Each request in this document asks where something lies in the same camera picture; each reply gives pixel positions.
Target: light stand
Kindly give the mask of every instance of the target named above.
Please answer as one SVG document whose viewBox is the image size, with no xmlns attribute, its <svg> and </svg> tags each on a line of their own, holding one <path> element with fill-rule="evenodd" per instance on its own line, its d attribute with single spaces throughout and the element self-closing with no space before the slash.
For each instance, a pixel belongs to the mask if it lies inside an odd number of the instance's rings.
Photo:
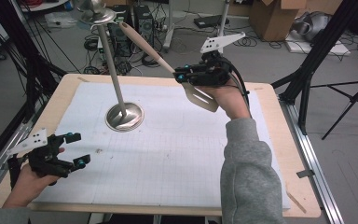
<svg viewBox="0 0 358 224">
<path fill-rule="evenodd" d="M 339 116 L 339 118 L 337 119 L 337 121 L 333 124 L 333 126 L 327 131 L 327 133 L 322 137 L 322 140 L 324 140 L 327 135 L 329 135 L 331 133 L 331 131 L 333 131 L 333 129 L 338 125 L 338 123 L 342 120 L 342 118 L 344 118 L 344 116 L 350 111 L 350 109 L 354 106 L 354 104 L 356 104 L 358 102 L 358 92 L 356 92 L 356 94 L 354 94 L 353 96 L 347 94 L 346 92 L 343 92 L 337 88 L 335 88 L 335 86 L 342 86 L 342 85 L 351 85 L 351 84 L 358 84 L 358 81 L 354 81 L 354 82 L 342 82 L 342 83 L 333 83 L 333 84 L 325 84 L 325 85 L 318 85 L 318 86 L 311 86 L 311 88 L 319 88 L 319 87 L 328 87 L 330 89 L 332 89 L 333 91 L 337 91 L 338 93 L 348 97 L 350 99 L 351 104 L 347 107 L 347 109 L 345 109 L 345 111 Z"/>
<path fill-rule="evenodd" d="M 115 87 L 118 105 L 114 105 L 108 110 L 105 122 L 107 126 L 114 131 L 131 131 L 142 123 L 145 113 L 137 104 L 124 103 L 123 101 L 116 68 L 113 63 L 112 53 L 110 51 L 107 35 L 104 29 L 104 26 L 116 17 L 116 13 L 109 8 L 103 7 L 103 3 L 100 0 L 86 0 L 79 7 L 79 10 L 84 11 L 81 17 L 83 22 L 97 26 L 98 34 L 103 44 L 103 52 L 106 58 L 107 66 Z"/>
</svg>

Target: wooden handle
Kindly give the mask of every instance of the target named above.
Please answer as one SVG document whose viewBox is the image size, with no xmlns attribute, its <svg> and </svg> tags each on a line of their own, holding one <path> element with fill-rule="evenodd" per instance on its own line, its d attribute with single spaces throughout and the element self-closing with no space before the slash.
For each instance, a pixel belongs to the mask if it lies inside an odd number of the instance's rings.
<svg viewBox="0 0 358 224">
<path fill-rule="evenodd" d="M 141 48 L 144 52 L 150 55 L 155 61 L 161 58 L 156 51 L 134 30 L 130 25 L 125 22 L 118 24 L 123 33 L 130 39 L 134 44 Z"/>
</svg>

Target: table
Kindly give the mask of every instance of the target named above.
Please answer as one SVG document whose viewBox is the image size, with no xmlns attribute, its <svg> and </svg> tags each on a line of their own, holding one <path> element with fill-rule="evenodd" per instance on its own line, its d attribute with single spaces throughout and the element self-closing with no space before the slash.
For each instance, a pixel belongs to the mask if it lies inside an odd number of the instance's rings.
<svg viewBox="0 0 358 224">
<path fill-rule="evenodd" d="M 178 86 L 173 78 L 155 77 L 119 77 L 121 84 L 146 86 Z M 109 76 L 66 75 L 51 97 L 48 105 L 34 126 L 33 132 L 42 127 L 48 129 L 48 135 L 53 134 L 60 120 L 75 95 L 81 82 L 111 83 Z M 285 217 L 318 217 L 321 214 L 310 182 L 307 178 L 298 178 L 297 172 L 303 171 L 304 166 L 298 155 L 296 144 L 289 131 L 281 107 L 274 90 L 265 83 L 245 83 L 249 91 L 256 91 L 271 138 L 278 163 L 285 180 L 286 190 L 291 199 L 292 208 L 284 211 Z M 0 184 L 0 206 L 10 192 L 9 176 L 5 176 Z M 220 209 L 205 209 L 197 207 L 162 207 L 135 205 L 96 205 L 76 203 L 31 203 L 34 210 L 71 211 L 97 213 L 132 213 L 132 214 L 169 214 L 189 216 L 221 216 Z"/>
</svg>

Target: gray sleeve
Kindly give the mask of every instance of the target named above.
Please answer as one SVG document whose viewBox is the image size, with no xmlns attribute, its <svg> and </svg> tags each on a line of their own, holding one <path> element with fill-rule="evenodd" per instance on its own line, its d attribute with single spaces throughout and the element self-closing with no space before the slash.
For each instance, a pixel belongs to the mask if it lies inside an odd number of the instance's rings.
<svg viewBox="0 0 358 224">
<path fill-rule="evenodd" d="M 253 119 L 227 125 L 220 178 L 223 223 L 285 223 L 281 182 L 271 167 L 271 151 L 258 139 Z"/>
<path fill-rule="evenodd" d="M 0 224 L 27 224 L 30 212 L 26 207 L 0 209 Z"/>
</svg>

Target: tripod leg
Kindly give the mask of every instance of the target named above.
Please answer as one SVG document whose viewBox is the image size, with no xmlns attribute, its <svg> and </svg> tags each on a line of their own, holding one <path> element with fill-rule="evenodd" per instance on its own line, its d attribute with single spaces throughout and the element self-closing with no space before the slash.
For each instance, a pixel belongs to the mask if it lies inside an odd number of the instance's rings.
<svg viewBox="0 0 358 224">
<path fill-rule="evenodd" d="M 331 133 L 331 131 L 333 131 L 333 129 L 339 124 L 339 122 L 342 120 L 342 118 L 344 118 L 344 116 L 348 113 L 348 111 L 350 111 L 350 109 L 353 107 L 353 105 L 356 103 L 356 101 L 353 101 L 350 106 L 348 106 L 348 108 L 344 111 L 344 113 L 341 114 L 341 116 L 339 116 L 339 118 L 337 119 L 337 121 L 333 124 L 333 126 L 327 131 L 327 133 L 322 137 L 322 140 L 324 140 L 327 135 L 329 135 Z"/>
</svg>

